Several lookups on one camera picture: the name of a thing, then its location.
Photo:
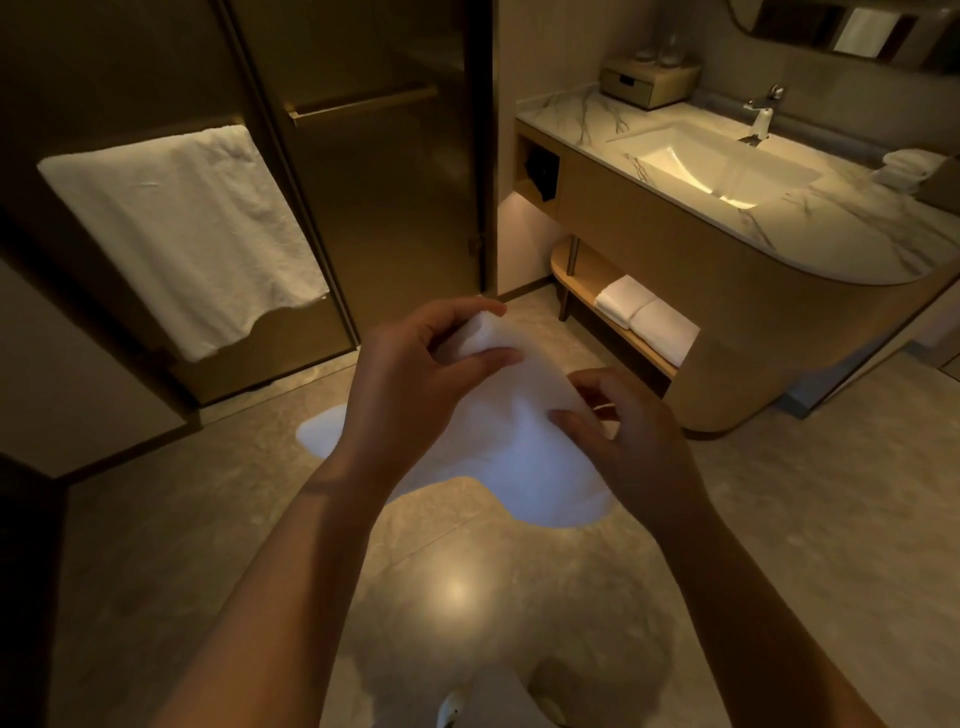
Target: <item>hand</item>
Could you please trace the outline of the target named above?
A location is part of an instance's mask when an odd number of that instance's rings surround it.
[[[488,349],[437,363],[433,346],[480,311],[502,316],[507,306],[478,296],[434,301],[365,337],[331,466],[375,482],[386,499],[444,432],[464,395],[523,358],[516,349]]]
[[[700,472],[673,413],[638,379],[613,369],[584,369],[570,382],[601,420],[620,422],[611,440],[574,412],[550,421],[593,463],[623,507],[655,538],[712,513]]]

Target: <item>mirror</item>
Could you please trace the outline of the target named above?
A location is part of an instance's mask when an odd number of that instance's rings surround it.
[[[960,74],[960,0],[729,0],[750,36],[900,68]]]

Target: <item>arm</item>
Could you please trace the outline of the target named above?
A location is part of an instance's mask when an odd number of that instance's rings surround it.
[[[882,728],[713,508],[669,408],[614,370],[570,380],[602,419],[620,422],[616,436],[572,412],[550,418],[657,539],[734,728]]]
[[[217,618],[155,726],[315,726],[373,523],[457,402],[519,352],[450,366],[430,347],[482,298],[433,302],[370,334],[336,449],[297,494]]]

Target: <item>shower enclosure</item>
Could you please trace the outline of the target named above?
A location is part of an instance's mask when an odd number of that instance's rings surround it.
[[[478,293],[492,220],[492,6],[467,0],[36,0],[0,9],[0,207],[38,273],[197,406]],[[189,363],[36,163],[241,120],[331,285]]]

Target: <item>metal support leg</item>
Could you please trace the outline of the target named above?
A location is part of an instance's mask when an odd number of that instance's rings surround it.
[[[566,274],[572,276],[577,270],[577,253],[580,252],[580,238],[570,236],[570,253],[566,257]]]
[[[570,315],[570,291],[566,287],[560,292],[560,318],[561,321],[566,321],[566,317]]]
[[[580,250],[580,238],[576,235],[570,237],[570,252],[566,256],[566,274],[572,276],[577,270],[577,253]],[[564,286],[564,291],[560,295],[560,320],[566,321],[570,315],[570,291]]]

